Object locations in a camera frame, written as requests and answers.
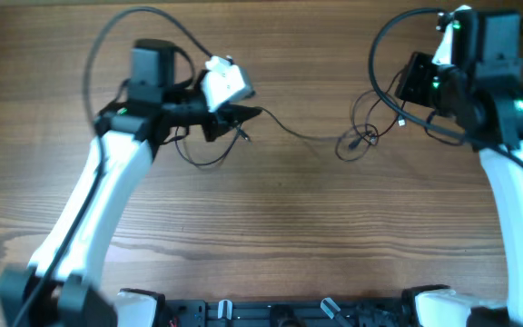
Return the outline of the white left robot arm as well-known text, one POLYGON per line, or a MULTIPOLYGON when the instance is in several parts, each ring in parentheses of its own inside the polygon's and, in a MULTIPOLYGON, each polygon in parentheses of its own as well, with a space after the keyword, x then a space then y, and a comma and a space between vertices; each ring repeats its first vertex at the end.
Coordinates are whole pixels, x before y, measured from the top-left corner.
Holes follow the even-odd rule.
POLYGON ((207 141, 259 114, 243 104, 254 94, 246 71, 211 56, 203 70, 175 79, 177 45, 140 39, 131 75, 94 118, 84 170, 60 218, 23 270, 5 269, 0 306, 9 326, 172 326, 175 315, 157 292, 99 291, 105 256, 123 209, 171 130, 202 128, 207 141))

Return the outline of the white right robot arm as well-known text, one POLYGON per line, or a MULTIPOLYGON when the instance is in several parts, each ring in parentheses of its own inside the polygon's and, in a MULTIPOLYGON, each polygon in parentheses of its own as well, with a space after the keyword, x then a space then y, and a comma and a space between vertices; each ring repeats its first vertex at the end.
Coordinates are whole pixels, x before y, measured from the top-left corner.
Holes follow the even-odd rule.
POLYGON ((466 5, 437 11, 442 40, 434 54, 414 53, 400 80, 399 99, 451 118, 455 144, 478 153, 498 211, 508 269, 504 302, 449 287, 413 298, 421 326, 523 326, 523 62, 522 19, 513 10, 466 5))

